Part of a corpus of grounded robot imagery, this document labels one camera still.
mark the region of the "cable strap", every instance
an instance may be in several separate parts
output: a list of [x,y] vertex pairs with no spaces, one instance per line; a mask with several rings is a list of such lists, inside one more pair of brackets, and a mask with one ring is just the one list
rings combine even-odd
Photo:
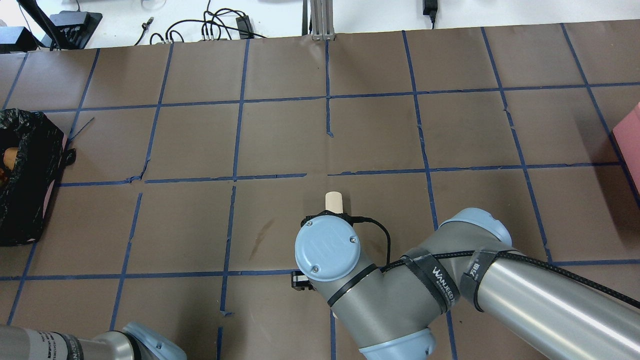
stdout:
[[465,299],[473,303],[476,310],[481,313],[484,313],[484,310],[482,310],[478,304],[478,287],[480,287],[480,282],[486,274],[486,271],[489,270],[489,266],[491,266],[495,258],[498,257],[498,254],[513,250],[506,250],[503,246],[499,245],[499,243],[493,244],[475,251],[469,263],[469,268],[460,278],[460,293]]
[[448,271],[426,249],[415,247],[400,258],[427,288],[444,314],[452,308],[460,292]]

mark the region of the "round blue cap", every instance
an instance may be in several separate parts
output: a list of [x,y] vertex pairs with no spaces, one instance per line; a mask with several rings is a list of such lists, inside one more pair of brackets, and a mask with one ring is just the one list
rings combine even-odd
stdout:
[[334,281],[350,273],[360,258],[360,240],[343,219],[323,215],[307,222],[296,237],[296,263],[315,281]]

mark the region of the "white floor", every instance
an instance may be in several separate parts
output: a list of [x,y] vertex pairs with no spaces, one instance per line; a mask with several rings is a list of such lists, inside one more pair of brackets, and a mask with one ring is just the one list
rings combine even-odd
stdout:
[[[99,12],[104,18],[88,47],[133,45],[141,24],[155,18],[151,32],[164,34],[167,27],[182,19],[201,19],[207,0],[79,0],[81,9]],[[640,0],[440,0],[436,28],[461,28],[514,24],[544,24],[596,20],[640,19]],[[47,14],[75,10],[75,0],[40,0]],[[246,12],[254,31],[267,37],[291,37],[301,33],[302,0],[212,0],[211,9],[230,7]],[[426,29],[422,0],[334,0],[335,31],[358,33]],[[33,32],[43,31],[26,14]],[[15,0],[0,0],[0,19],[9,26],[24,26]],[[234,17],[225,21],[236,26]],[[199,24],[180,24],[186,41],[198,41]]]

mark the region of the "metal post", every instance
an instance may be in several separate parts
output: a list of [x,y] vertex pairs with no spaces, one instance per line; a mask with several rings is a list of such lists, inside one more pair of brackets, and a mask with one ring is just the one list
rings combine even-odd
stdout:
[[312,38],[333,40],[333,0],[311,0]]

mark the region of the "gray robotic arm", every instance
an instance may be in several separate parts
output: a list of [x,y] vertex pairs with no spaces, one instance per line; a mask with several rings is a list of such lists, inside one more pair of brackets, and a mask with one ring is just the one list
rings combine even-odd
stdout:
[[[327,210],[341,214],[339,193]],[[351,225],[304,224],[296,262],[368,360],[424,360],[428,325],[462,294],[551,359],[640,359],[640,314],[528,259],[491,214],[465,209],[391,266],[379,269]]]

